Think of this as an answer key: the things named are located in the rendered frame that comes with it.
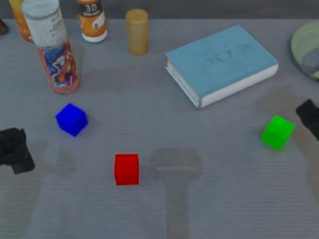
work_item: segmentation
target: spray can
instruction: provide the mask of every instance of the spray can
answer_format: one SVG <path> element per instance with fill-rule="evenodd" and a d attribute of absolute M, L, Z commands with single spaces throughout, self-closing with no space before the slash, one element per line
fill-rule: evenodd
<path fill-rule="evenodd" d="M 31 34 L 29 28 L 25 22 L 24 16 L 21 12 L 21 4 L 24 0 L 9 0 L 10 5 L 12 7 L 13 15 L 18 26 L 20 35 L 24 40 L 32 42 Z"/>
<path fill-rule="evenodd" d="M 103 41 L 108 32 L 101 0 L 76 0 L 84 40 L 92 43 Z"/>
<path fill-rule="evenodd" d="M 22 12 L 52 91 L 74 92 L 80 85 L 59 0 L 26 0 Z"/>

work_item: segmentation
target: book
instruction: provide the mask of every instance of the book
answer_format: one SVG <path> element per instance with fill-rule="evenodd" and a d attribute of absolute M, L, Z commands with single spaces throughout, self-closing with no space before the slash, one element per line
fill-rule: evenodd
<path fill-rule="evenodd" d="M 279 64 L 236 25 L 165 53 L 164 66 L 201 109 L 272 77 Z"/>

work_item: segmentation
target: wooden cylinder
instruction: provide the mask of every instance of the wooden cylinder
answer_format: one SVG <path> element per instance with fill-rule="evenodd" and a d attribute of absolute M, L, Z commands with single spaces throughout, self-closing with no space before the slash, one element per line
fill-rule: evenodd
<path fill-rule="evenodd" d="M 149 49 L 148 14 L 141 9 L 126 13 L 128 49 L 132 55 L 140 56 Z"/>

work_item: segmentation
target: red cube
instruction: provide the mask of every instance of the red cube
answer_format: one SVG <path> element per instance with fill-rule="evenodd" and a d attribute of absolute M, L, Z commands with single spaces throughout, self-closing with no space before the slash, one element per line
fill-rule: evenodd
<path fill-rule="evenodd" d="M 116 154 L 114 163 L 116 185 L 138 185 L 140 178 L 139 155 Z"/>

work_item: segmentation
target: tabletop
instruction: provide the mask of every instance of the tabletop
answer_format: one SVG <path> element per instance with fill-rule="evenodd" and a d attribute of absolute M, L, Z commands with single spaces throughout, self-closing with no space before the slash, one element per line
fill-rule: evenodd
<path fill-rule="evenodd" d="M 51 92 L 34 45 L 15 22 L 0 37 L 0 128 L 24 128 L 36 168 L 0 167 L 1 239 L 310 239 L 319 237 L 317 142 L 294 110 L 319 85 L 289 58 L 293 32 L 310 20 L 150 20 L 150 49 L 127 50 L 124 20 L 99 44 L 66 20 L 80 88 Z M 163 54 L 240 24 L 279 61 L 277 74 L 197 110 L 163 67 Z M 55 115 L 74 103 L 88 115 L 77 136 Z M 297 128 L 281 152 L 260 136 L 280 114 Z M 139 154 L 139 186 L 118 187 L 116 153 Z M 154 159 L 196 177 L 154 173 Z"/>

